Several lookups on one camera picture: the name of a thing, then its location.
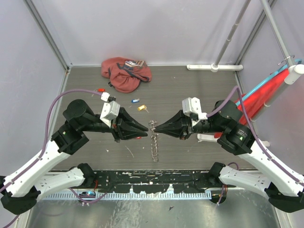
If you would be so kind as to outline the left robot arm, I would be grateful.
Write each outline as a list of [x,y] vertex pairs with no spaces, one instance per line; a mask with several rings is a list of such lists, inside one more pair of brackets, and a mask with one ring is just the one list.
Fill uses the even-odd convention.
[[63,116],[65,123],[35,157],[11,175],[0,178],[0,201],[9,212],[20,215],[45,196],[71,187],[94,185],[95,173],[87,163],[45,178],[47,172],[89,141],[85,132],[111,133],[116,142],[148,135],[148,128],[133,119],[116,101],[104,103],[101,114],[94,114],[84,100],[77,99],[67,106]]

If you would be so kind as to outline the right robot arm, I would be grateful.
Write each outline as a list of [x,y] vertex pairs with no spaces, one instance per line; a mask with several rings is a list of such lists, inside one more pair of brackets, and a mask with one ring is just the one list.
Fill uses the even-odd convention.
[[217,143],[225,151],[249,162],[261,172],[255,176],[215,162],[208,172],[213,187],[233,185],[265,197],[277,209],[292,213],[304,208],[304,177],[295,172],[274,154],[250,128],[240,123],[243,113],[232,101],[218,101],[212,113],[202,112],[200,100],[187,98],[182,110],[155,128],[181,140],[192,134],[221,133]]

